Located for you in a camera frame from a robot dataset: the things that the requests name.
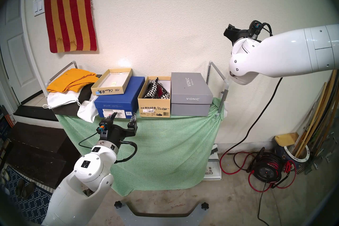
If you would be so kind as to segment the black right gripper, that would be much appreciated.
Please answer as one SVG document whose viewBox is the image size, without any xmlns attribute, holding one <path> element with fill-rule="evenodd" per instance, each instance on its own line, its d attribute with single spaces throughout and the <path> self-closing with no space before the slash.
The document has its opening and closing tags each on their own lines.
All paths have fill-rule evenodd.
<svg viewBox="0 0 339 226">
<path fill-rule="evenodd" d="M 227 37 L 232 46 L 242 39 L 242 38 L 252 38 L 256 31 L 255 25 L 250 25 L 249 29 L 237 29 L 233 25 L 228 25 L 228 27 L 224 31 L 224 36 Z"/>
</svg>

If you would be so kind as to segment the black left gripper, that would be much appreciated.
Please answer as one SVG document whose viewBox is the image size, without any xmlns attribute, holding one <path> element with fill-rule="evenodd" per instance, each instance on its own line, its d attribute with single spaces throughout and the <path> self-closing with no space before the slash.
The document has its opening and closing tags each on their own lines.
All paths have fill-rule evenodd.
<svg viewBox="0 0 339 226">
<path fill-rule="evenodd" d="M 137 145 L 134 142 L 124 141 L 127 137 L 133 137 L 137 132 L 137 117 L 133 115 L 128 123 L 127 129 L 122 128 L 119 125 L 114 124 L 114 118 L 117 112 L 109 115 L 107 119 L 103 119 L 99 123 L 97 133 L 100 135 L 99 140 L 109 141 L 115 144 L 118 148 L 121 144 L 129 144 L 137 149 Z"/>
</svg>

